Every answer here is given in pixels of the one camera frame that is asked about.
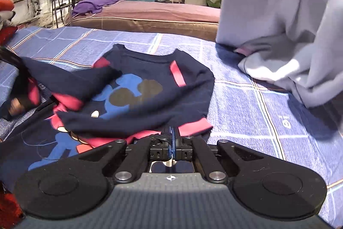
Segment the gray cloth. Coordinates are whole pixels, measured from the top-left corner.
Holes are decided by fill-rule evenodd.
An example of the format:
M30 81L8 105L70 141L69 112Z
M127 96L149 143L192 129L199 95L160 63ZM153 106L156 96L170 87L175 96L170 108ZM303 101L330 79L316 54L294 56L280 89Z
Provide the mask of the gray cloth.
M343 0L223 0L217 42L247 55L242 71L306 107L343 90Z

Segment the metal screw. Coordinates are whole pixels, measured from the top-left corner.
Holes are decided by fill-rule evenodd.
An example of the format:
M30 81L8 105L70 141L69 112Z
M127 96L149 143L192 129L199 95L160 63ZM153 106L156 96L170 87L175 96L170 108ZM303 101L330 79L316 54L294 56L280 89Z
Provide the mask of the metal screw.
M225 179L226 175L223 172L215 171L211 172L209 177L214 180L222 180Z
M130 178L132 178L132 174L130 172L121 171L116 174L116 179L119 180L128 180Z

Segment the mattress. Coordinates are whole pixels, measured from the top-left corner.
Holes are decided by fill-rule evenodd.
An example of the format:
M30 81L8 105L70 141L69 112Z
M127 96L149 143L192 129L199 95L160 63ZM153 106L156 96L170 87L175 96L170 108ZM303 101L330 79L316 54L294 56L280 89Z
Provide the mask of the mattress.
M154 55L166 55L179 48L209 67L215 86L208 114L213 125L208 143L228 139L313 169L328 188L320 216L334 227L343 225L343 137L337 128L337 110L331 103L307 110L284 90L252 80L237 68L241 56L232 50L187 36L82 27L22 29L8 48L18 55L74 71L89 68L116 43ZM12 66L0 63L0 104L15 73ZM1 139L31 114L12 122L1 119Z
M73 26L132 32L160 32L215 41L220 9L141 1L119 1L102 12L73 17Z

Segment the navy sweatshirt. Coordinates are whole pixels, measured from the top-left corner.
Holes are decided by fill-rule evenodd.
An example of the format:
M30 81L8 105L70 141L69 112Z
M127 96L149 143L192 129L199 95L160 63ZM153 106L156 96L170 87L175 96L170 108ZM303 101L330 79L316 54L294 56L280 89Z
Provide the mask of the navy sweatshirt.
M0 180L11 190L25 171L124 138L179 127L181 136L212 126L206 116L213 73L176 49L156 56L114 45L90 69L68 72L1 49L0 59L19 69L0 117L11 120L31 108L33 116L0 143ZM44 85L51 98L40 104Z

